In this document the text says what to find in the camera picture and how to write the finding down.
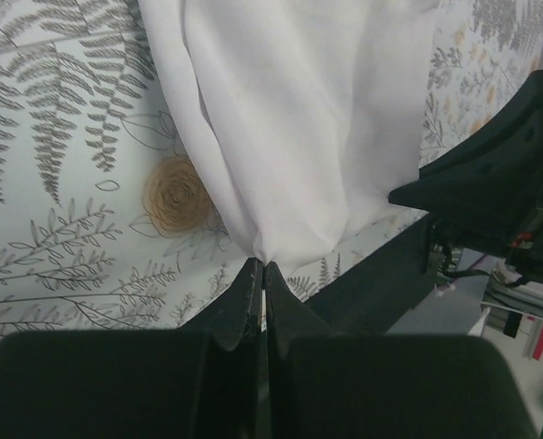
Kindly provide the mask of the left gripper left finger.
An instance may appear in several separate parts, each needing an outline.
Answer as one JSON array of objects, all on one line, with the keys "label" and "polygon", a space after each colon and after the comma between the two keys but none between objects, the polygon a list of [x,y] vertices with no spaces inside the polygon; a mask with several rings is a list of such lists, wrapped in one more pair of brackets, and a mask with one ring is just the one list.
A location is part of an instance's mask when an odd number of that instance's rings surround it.
[{"label": "left gripper left finger", "polygon": [[0,438],[252,438],[263,267],[178,329],[17,332],[0,342]]}]

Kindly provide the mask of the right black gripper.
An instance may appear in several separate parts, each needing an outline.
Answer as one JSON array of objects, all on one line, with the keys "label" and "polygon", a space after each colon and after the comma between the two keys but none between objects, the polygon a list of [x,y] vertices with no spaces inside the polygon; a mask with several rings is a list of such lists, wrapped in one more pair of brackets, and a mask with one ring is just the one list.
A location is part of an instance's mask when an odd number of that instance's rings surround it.
[{"label": "right black gripper", "polygon": [[490,272],[452,268],[453,251],[475,250],[518,274],[501,285],[543,284],[543,70],[533,71],[489,123],[389,193],[395,205],[432,215],[430,247],[450,279]]}]

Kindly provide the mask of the white t shirt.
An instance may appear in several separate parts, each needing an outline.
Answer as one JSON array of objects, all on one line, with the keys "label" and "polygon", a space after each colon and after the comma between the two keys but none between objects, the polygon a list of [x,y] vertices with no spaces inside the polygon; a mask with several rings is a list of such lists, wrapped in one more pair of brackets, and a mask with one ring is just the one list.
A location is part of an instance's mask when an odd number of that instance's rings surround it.
[{"label": "white t shirt", "polygon": [[436,1],[143,1],[165,101],[231,239],[287,273],[418,176]]}]

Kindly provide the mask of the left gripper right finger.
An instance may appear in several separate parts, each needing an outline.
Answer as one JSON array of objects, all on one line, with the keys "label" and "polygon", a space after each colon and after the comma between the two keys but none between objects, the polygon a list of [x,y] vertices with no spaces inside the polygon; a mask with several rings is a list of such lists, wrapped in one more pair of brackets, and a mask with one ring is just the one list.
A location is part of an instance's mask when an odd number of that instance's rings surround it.
[{"label": "left gripper right finger", "polygon": [[473,336],[333,330],[265,270],[276,438],[534,438],[499,350]]}]

